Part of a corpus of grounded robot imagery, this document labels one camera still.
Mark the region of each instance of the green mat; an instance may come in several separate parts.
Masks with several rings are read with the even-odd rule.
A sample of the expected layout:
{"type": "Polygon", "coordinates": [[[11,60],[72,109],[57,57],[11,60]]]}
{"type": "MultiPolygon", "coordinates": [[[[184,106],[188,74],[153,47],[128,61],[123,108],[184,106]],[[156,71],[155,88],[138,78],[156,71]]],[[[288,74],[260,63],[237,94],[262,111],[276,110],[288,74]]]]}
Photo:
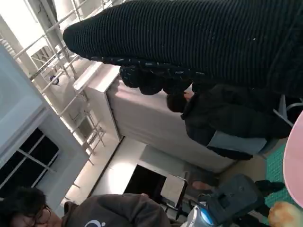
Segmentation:
{"type": "MultiPolygon", "coordinates": [[[[267,158],[267,179],[270,181],[282,181],[283,178],[283,156],[284,156],[285,144],[282,145],[278,150],[273,152],[267,158]]],[[[288,194],[287,189],[283,189],[280,192],[273,193],[270,196],[267,196],[265,203],[272,207],[277,201],[286,201],[288,203],[298,206],[295,201],[288,194]]]]}

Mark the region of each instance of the white wall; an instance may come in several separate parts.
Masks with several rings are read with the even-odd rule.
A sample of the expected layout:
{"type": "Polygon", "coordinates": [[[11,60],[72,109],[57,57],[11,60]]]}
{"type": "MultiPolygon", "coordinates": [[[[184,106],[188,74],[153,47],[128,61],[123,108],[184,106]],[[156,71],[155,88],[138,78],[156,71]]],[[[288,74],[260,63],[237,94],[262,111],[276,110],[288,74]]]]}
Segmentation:
{"type": "Polygon", "coordinates": [[[82,7],[82,12],[84,17],[87,17],[90,13],[92,13],[92,11],[94,11],[100,6],[101,6],[101,0],[89,0],[82,7]]]}
{"type": "MultiPolygon", "coordinates": [[[[56,12],[57,12],[57,19],[61,20],[65,17],[71,10],[74,9],[72,6],[71,0],[53,0],[56,12]]],[[[76,14],[70,15],[65,21],[60,24],[60,29],[64,30],[69,24],[71,24],[74,20],[77,19],[76,14]]]]}
{"type": "Polygon", "coordinates": [[[43,34],[41,26],[35,21],[28,6],[22,0],[0,1],[0,14],[23,48],[43,34]]]}
{"type": "Polygon", "coordinates": [[[145,147],[138,164],[164,176],[183,176],[184,167],[187,165],[185,161],[149,145],[145,147]]]}

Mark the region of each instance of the pink object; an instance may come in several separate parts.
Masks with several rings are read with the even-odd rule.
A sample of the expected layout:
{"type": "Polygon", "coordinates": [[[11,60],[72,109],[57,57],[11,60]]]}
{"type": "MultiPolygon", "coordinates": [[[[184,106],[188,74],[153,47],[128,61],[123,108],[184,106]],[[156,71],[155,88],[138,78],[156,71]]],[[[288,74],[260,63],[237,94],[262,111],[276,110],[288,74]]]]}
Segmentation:
{"type": "Polygon", "coordinates": [[[283,174],[289,194],[298,205],[303,207],[303,112],[287,140],[283,174]]]}

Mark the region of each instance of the dark hair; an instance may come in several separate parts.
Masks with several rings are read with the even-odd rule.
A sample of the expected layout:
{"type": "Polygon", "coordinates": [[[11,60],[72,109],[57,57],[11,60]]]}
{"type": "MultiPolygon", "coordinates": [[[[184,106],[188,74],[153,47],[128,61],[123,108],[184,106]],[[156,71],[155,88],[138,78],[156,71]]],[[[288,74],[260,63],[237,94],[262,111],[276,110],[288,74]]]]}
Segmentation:
{"type": "Polygon", "coordinates": [[[166,97],[167,107],[176,113],[183,113],[187,100],[184,98],[184,93],[170,94],[166,97]]]}
{"type": "Polygon", "coordinates": [[[17,214],[33,217],[46,204],[46,197],[37,188],[18,188],[0,202],[0,221],[9,226],[17,214]]]}

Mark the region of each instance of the logo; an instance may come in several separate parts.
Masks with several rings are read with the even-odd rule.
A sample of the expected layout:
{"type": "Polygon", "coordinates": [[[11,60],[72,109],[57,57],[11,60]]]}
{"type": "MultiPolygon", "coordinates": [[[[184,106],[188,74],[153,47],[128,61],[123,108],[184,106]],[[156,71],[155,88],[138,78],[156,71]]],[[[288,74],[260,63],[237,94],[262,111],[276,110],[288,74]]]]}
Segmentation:
{"type": "Polygon", "coordinates": [[[85,225],[85,227],[89,227],[90,224],[96,225],[97,227],[104,227],[106,225],[105,222],[102,222],[102,224],[101,224],[98,220],[91,220],[85,225]]]}

